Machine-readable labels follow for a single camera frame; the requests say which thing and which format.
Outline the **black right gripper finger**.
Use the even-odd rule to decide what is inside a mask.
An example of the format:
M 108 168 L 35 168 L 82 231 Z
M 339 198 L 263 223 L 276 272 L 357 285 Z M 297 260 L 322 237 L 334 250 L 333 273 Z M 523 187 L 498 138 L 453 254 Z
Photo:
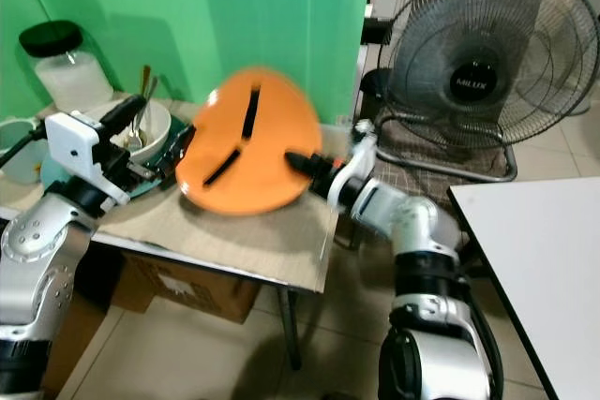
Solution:
M 303 174 L 309 179 L 317 179 L 324 174 L 324 156 L 317 153 L 301 155 L 299 152 L 289 151 L 284 153 L 284 160 L 292 171 Z

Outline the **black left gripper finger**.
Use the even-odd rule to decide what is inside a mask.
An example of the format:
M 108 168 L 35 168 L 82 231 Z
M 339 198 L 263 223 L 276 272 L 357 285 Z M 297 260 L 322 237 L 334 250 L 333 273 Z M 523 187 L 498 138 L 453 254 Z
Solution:
M 176 173 L 177 165 L 183 160 L 188 145 L 196 134 L 196 127 L 185 126 L 183 130 L 172 136 L 164 147 L 163 153 L 163 178 L 172 178 Z
M 98 128 L 99 136 L 114 136 L 136 123 L 139 112 L 142 112 L 147 105 L 145 96 L 129 96 L 121 100 L 119 104 L 112 106 L 101 118 L 98 119 L 101 125 Z

